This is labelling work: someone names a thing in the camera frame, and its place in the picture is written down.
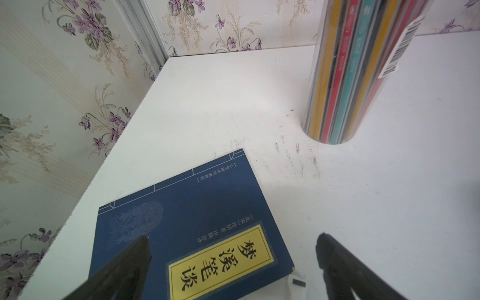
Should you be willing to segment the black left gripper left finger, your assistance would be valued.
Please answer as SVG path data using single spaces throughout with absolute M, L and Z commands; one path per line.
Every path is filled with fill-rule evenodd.
M 151 263 L 147 236 L 140 236 L 65 300 L 140 300 Z

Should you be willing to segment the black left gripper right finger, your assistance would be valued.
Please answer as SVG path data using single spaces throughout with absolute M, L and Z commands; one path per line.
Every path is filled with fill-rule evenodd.
M 330 300 L 406 299 L 330 234 L 319 235 L 316 256 Z

